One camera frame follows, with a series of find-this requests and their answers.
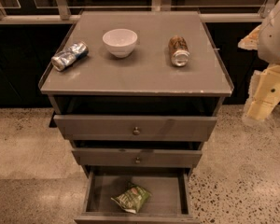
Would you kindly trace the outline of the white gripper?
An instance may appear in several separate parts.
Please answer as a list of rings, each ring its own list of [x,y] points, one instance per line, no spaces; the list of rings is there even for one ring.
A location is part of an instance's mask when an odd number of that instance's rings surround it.
[[[268,21],[254,28],[238,43],[240,49],[258,50],[258,56],[269,63],[256,70],[249,83],[244,117],[265,120],[280,103],[280,21]]]

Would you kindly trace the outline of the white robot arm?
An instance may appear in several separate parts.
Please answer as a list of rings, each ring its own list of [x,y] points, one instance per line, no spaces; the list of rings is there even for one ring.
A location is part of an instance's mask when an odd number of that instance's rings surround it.
[[[259,58],[268,63],[266,69],[252,75],[245,103],[247,118],[265,120],[280,103],[280,0],[238,47],[256,50]]]

